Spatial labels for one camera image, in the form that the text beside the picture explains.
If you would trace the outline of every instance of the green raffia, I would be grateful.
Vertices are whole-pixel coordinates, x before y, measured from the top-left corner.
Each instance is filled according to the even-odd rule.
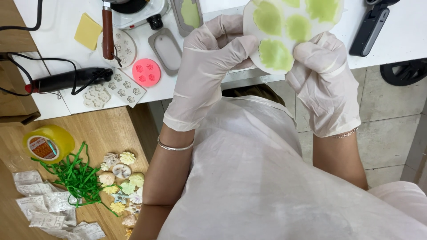
[[[79,158],[80,153],[83,150],[83,147],[86,148],[86,156],[88,157],[88,162],[82,162],[83,158]],[[54,181],[53,183],[65,186],[72,196],[77,199],[85,199],[85,203],[79,204],[77,201],[76,204],[70,203],[70,197],[68,197],[68,203],[70,205],[75,205],[76,208],[79,206],[84,206],[93,203],[101,203],[104,205],[110,212],[114,213],[116,217],[118,215],[113,212],[109,207],[107,207],[99,196],[99,192],[104,189],[101,187],[101,183],[98,182],[98,177],[95,175],[100,168],[92,168],[89,166],[89,155],[88,155],[88,145],[83,142],[79,151],[76,155],[70,153],[66,161],[61,160],[57,164],[46,164],[38,159],[31,158],[31,160],[39,162],[49,173],[57,175],[59,180]]]

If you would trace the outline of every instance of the silver bangle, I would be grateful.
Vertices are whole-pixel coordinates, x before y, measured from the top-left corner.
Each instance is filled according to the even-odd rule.
[[[185,148],[173,148],[173,147],[165,146],[163,143],[161,143],[161,142],[160,142],[160,136],[159,136],[159,137],[157,137],[157,143],[158,143],[162,148],[164,148],[164,149],[166,149],[166,150],[170,150],[170,151],[185,151],[185,150],[190,149],[190,148],[193,146],[193,144],[194,144],[194,139],[193,139],[192,143],[190,144],[190,146],[185,147]]]
[[[346,134],[342,134],[342,135],[334,135],[332,136],[333,138],[346,138],[350,135],[352,135],[353,133],[357,132],[357,128],[353,129],[351,132],[348,132]]]

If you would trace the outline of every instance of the gloved hand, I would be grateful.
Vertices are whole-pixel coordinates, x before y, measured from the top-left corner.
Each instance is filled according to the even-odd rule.
[[[360,125],[357,87],[347,51],[335,35],[324,32],[294,49],[295,64],[286,82],[310,113],[314,135],[324,138]]]
[[[163,118],[168,127],[179,132],[196,129],[221,99],[225,74],[252,66],[248,57],[258,39],[242,35],[242,15],[221,15],[185,38],[173,99]]]

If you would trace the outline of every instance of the wooden handle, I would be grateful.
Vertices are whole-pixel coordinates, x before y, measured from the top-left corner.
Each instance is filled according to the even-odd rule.
[[[102,10],[102,55],[112,60],[114,54],[113,13],[111,10]]]

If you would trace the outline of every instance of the tape roll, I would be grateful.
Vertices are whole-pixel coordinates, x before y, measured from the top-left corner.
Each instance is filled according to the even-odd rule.
[[[74,150],[74,139],[62,127],[46,125],[25,134],[22,144],[27,153],[46,164],[55,164]]]

